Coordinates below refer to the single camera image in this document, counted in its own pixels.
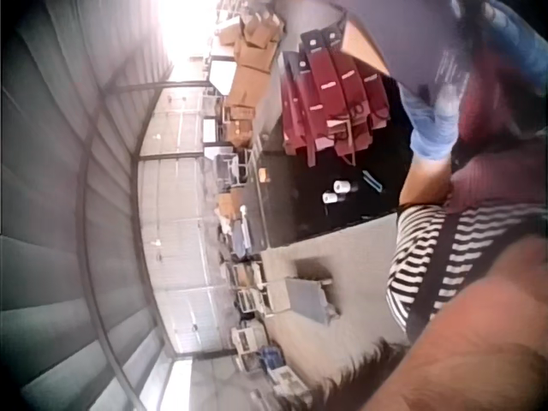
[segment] black and white striped shirt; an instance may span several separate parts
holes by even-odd
[[[396,253],[386,293],[396,322],[406,330],[411,306],[427,271],[429,276],[443,276],[433,299],[429,318],[432,319],[460,291],[482,254],[496,249],[494,246],[510,235],[512,227],[531,217],[545,222],[545,208],[531,204],[491,204],[449,216],[439,205],[414,205],[405,209],[397,220]],[[440,231],[450,218],[456,226],[451,231],[450,244],[441,250],[436,247],[442,241]],[[432,257],[440,251],[448,255],[441,258],[443,263],[439,267],[431,270]]]

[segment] white spool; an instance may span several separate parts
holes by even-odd
[[[324,195],[322,195],[322,200],[324,201],[324,204],[334,204],[339,201],[339,198],[335,193],[330,193],[327,191]]]
[[[350,184],[350,182],[337,180],[333,183],[333,190],[337,194],[347,194],[352,191],[352,184]]]

